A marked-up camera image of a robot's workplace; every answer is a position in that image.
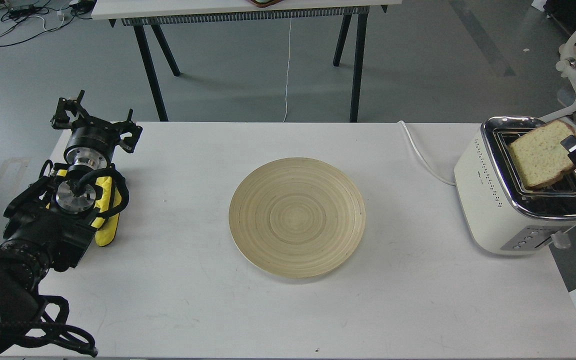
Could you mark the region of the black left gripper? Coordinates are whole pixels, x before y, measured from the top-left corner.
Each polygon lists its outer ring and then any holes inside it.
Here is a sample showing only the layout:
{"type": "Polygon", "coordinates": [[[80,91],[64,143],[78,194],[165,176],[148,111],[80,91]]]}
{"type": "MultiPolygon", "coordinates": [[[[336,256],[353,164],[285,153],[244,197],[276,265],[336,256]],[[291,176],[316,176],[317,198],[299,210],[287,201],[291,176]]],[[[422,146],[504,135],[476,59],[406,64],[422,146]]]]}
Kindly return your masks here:
{"type": "Polygon", "coordinates": [[[134,109],[128,110],[124,121],[89,121],[82,107],[84,95],[85,90],[81,89],[75,98],[60,97],[50,119],[52,129],[71,130],[63,155],[66,163],[69,166],[109,167],[117,146],[133,154],[143,131],[132,119],[134,109]]]}

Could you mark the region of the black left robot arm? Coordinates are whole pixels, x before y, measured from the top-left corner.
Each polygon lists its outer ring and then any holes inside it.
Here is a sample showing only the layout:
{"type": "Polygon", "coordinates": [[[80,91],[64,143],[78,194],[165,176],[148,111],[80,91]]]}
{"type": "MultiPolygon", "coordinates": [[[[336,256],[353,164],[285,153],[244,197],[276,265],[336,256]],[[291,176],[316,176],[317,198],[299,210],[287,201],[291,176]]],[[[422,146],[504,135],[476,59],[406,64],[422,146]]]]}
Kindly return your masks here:
{"type": "Polygon", "coordinates": [[[63,162],[47,160],[38,180],[4,211],[8,219],[0,244],[0,354],[10,347],[53,345],[91,357],[94,337],[69,325],[68,301],[41,295],[50,270],[78,266],[95,239],[114,239],[118,216],[128,207],[125,177],[112,162],[115,148],[133,153],[142,127],[92,116],[78,97],[60,98],[51,119],[55,130],[69,130],[63,162]]]}

